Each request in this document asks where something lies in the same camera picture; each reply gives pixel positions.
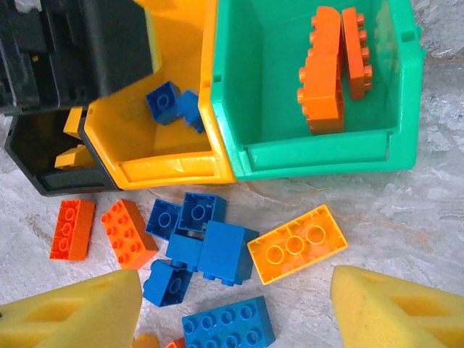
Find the blue 2x4 brick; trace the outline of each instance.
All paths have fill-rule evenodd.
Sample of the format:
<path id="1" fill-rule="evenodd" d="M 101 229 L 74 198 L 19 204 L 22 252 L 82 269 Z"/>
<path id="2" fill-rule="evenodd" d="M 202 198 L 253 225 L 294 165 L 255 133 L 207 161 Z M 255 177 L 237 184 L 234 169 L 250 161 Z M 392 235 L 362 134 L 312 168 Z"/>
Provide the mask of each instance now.
<path id="1" fill-rule="evenodd" d="M 265 348 L 275 340 L 264 296 L 182 318 L 188 348 Z"/>

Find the orange 2x4 brick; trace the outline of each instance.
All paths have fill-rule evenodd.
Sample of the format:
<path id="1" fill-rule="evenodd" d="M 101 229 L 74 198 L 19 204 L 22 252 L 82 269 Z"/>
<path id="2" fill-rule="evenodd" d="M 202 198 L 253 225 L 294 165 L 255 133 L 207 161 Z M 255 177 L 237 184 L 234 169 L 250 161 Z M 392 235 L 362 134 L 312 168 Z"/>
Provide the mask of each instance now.
<path id="1" fill-rule="evenodd" d="M 50 259 L 83 261 L 94 219 L 95 203 L 84 199 L 61 202 L 51 243 Z"/>
<path id="2" fill-rule="evenodd" d="M 347 240 L 325 205 L 248 243 L 249 252 L 264 285 L 347 247 Z"/>
<path id="3" fill-rule="evenodd" d="M 138 270 L 158 252 L 134 202 L 119 200 L 102 215 L 101 223 L 122 269 Z"/>

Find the stacked blue bricks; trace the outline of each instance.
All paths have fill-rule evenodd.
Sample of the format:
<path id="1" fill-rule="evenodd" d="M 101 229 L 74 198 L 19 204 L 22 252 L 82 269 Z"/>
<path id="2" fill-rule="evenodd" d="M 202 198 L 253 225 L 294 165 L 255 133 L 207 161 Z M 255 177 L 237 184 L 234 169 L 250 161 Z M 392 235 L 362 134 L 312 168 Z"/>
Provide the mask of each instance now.
<path id="1" fill-rule="evenodd" d="M 197 133 L 204 132 L 198 96 L 194 92 L 186 91 L 181 95 L 179 87 L 168 81 L 147 94 L 146 102 L 155 122 L 169 125 L 185 118 L 186 123 L 195 128 Z"/>
<path id="2" fill-rule="evenodd" d="M 259 236 L 248 228 L 224 223 L 227 201 L 214 194 L 186 193 L 180 206 L 157 199 L 146 232 L 168 241 L 144 284 L 144 297 L 158 307 L 181 303 L 194 272 L 227 286 L 251 278 L 253 261 L 247 243 Z"/>

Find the toy block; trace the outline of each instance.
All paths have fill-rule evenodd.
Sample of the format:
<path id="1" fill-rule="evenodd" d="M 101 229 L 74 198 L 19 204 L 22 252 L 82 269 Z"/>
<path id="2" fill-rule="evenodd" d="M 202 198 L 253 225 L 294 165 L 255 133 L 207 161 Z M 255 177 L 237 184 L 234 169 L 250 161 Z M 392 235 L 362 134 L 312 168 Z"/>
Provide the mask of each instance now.
<path id="1" fill-rule="evenodd" d="M 63 133 L 80 140 L 79 136 L 79 122 L 82 116 L 82 107 L 73 107 L 67 117 Z"/>
<path id="2" fill-rule="evenodd" d="M 254 265 L 264 285 L 324 260 L 347 247 L 347 240 L 325 205 L 248 243 Z"/>
<path id="3" fill-rule="evenodd" d="M 169 343 L 166 348 L 186 348 L 186 340 L 182 337 Z"/>
<path id="4" fill-rule="evenodd" d="M 182 318 L 188 348 L 269 347 L 276 338 L 264 296 Z"/>
<path id="5" fill-rule="evenodd" d="M 189 126 L 197 133 L 204 132 L 202 115 L 198 108 L 198 96 L 192 91 L 185 91 L 178 100 L 179 115 L 186 119 Z"/>
<path id="6" fill-rule="evenodd" d="M 83 261 L 94 220 L 95 203 L 84 199 L 62 201 L 51 243 L 50 259 Z"/>
<path id="7" fill-rule="evenodd" d="M 141 308 L 135 270 L 0 305 L 2 348 L 128 348 Z"/>
<path id="8" fill-rule="evenodd" d="M 160 348 L 160 343 L 156 336 L 143 333 L 137 339 L 132 340 L 131 348 Z"/>
<path id="9" fill-rule="evenodd" d="M 95 167 L 96 163 L 87 148 L 80 144 L 74 149 L 59 154 L 55 160 L 56 169 L 77 169 Z"/>
<path id="10" fill-rule="evenodd" d="M 331 298 L 346 348 L 464 347 L 464 297 L 336 266 Z"/>
<path id="11" fill-rule="evenodd" d="M 167 260 L 154 261 L 150 269 L 150 277 L 144 283 L 144 298 L 157 307 L 182 303 L 192 273 L 174 267 Z"/>
<path id="12" fill-rule="evenodd" d="M 226 200 L 215 194 L 187 192 L 183 200 L 178 228 L 204 233 L 209 221 L 224 221 Z"/>
<path id="13" fill-rule="evenodd" d="M 366 46 L 368 33 L 360 29 L 364 25 L 364 15 L 356 13 L 355 7 L 344 9 L 343 29 L 345 49 L 347 50 L 349 90 L 353 100 L 364 98 L 365 92 L 372 89 L 372 65 L 369 61 L 369 48 Z"/>
<path id="14" fill-rule="evenodd" d="M 102 215 L 101 223 L 122 269 L 138 270 L 158 252 L 134 202 L 120 199 Z"/>
<path id="15" fill-rule="evenodd" d="M 146 95 L 146 102 L 150 108 L 153 120 L 162 125 L 182 118 L 178 113 L 178 97 L 181 90 L 174 83 L 168 81 Z"/>
<path id="16" fill-rule="evenodd" d="M 247 243 L 259 236 L 248 228 L 210 221 L 204 235 L 198 270 L 209 280 L 241 285 L 252 276 L 253 261 Z"/>
<path id="17" fill-rule="evenodd" d="M 152 213 L 146 224 L 146 232 L 169 241 L 178 222 L 181 206 L 157 199 L 154 201 Z"/>
<path id="18" fill-rule="evenodd" d="M 172 260 L 173 266 L 196 272 L 202 246 L 203 241 L 200 239 L 173 233 L 167 246 L 166 256 Z"/>

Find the green plastic bin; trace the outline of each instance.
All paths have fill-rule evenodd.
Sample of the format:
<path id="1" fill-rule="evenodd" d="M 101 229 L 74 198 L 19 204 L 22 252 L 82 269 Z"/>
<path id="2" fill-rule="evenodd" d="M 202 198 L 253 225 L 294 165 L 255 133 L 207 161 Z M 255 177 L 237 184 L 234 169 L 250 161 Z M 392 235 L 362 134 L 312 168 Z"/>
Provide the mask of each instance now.
<path id="1" fill-rule="evenodd" d="M 345 132 L 313 136 L 297 89 L 318 6 L 364 13 L 373 88 L 352 101 L 345 68 Z M 211 101 L 236 177 L 412 168 L 425 57 L 420 38 L 407 0 L 219 0 Z"/>

